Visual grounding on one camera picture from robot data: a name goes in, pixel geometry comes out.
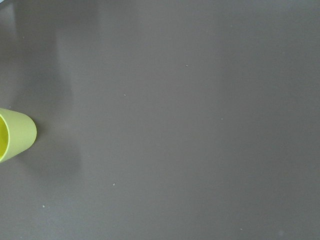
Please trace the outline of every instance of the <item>yellow-green cup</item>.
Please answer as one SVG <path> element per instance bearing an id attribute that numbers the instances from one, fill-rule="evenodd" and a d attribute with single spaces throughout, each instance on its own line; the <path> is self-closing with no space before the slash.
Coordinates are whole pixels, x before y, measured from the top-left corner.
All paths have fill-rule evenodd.
<path id="1" fill-rule="evenodd" d="M 0 163 L 30 148 L 36 136 L 37 128 L 30 117 L 0 108 Z"/>

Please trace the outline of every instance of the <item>gray table surface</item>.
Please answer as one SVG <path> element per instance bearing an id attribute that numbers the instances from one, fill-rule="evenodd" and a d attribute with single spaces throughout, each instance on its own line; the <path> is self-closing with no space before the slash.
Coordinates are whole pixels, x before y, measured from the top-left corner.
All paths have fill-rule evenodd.
<path id="1" fill-rule="evenodd" d="M 1 240 L 320 239 L 320 2 L 6 0 Z"/>

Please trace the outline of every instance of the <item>cup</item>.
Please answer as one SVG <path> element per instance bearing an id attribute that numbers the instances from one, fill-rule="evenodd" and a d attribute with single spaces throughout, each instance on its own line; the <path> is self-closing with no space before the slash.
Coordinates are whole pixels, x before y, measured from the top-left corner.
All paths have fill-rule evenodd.
<path id="1" fill-rule="evenodd" d="M 36 136 L 37 128 L 30 117 L 0 108 L 0 163 L 30 148 Z"/>

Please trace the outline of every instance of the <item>plastic cup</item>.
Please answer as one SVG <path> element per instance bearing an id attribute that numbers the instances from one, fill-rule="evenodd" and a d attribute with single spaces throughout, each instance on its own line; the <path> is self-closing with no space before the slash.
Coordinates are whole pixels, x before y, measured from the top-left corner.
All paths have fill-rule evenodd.
<path id="1" fill-rule="evenodd" d="M 0 108 L 0 163 L 30 148 L 36 136 L 37 128 L 30 117 Z"/>

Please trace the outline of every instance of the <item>cup rim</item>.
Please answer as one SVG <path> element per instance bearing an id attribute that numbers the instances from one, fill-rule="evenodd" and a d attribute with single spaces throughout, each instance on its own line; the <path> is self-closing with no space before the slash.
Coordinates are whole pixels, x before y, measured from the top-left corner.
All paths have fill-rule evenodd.
<path id="1" fill-rule="evenodd" d="M 6 127 L 6 130 L 8 132 L 8 143 L 6 145 L 6 149 L 5 149 L 5 152 L 3 153 L 3 155 L 0 157 L 0 163 L 3 161 L 3 159 L 5 158 L 5 156 L 7 155 L 8 153 L 8 150 L 9 150 L 9 145 L 10 145 L 10 130 L 9 130 L 9 126 L 8 126 L 8 123 L 6 121 L 6 119 L 4 118 L 4 116 L 0 113 L 0 118 L 2 119 L 2 121 L 4 122 L 5 124 L 5 127 Z"/>

